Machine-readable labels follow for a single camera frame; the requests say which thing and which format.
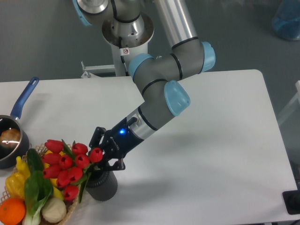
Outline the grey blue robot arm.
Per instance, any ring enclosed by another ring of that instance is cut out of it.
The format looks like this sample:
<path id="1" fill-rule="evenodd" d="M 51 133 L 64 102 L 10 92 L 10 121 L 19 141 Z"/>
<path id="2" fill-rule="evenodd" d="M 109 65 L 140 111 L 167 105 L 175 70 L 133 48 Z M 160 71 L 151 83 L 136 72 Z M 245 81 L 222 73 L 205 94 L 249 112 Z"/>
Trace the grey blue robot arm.
<path id="1" fill-rule="evenodd" d="M 208 42 L 199 41 L 183 0 L 155 1 L 172 49 L 159 59 L 145 51 L 133 53 L 154 33 L 139 0 L 75 0 L 73 5 L 84 25 L 101 24 L 105 40 L 117 49 L 116 73 L 130 76 L 144 100 L 112 129 L 97 128 L 90 142 L 91 148 L 104 152 L 96 164 L 100 170 L 124 170 L 128 152 L 190 105 L 179 81 L 211 69 L 215 52 Z"/>

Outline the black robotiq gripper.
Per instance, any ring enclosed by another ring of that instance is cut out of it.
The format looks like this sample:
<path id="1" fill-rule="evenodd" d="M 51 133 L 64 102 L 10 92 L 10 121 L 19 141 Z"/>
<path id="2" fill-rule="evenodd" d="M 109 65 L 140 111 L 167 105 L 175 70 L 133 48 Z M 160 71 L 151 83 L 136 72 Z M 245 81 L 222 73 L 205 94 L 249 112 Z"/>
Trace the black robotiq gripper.
<path id="1" fill-rule="evenodd" d="M 123 158 L 144 141 L 130 128 L 130 125 L 135 122 L 137 122 L 137 118 L 131 118 L 129 121 L 124 118 L 110 130 L 106 130 L 104 127 L 95 128 L 89 143 L 90 148 L 97 148 L 104 136 L 100 148 L 105 153 L 103 160 L 98 163 L 98 168 L 103 171 L 123 171 L 126 169 Z M 117 159 L 117 161 L 110 165 L 108 162 L 110 159 Z"/>

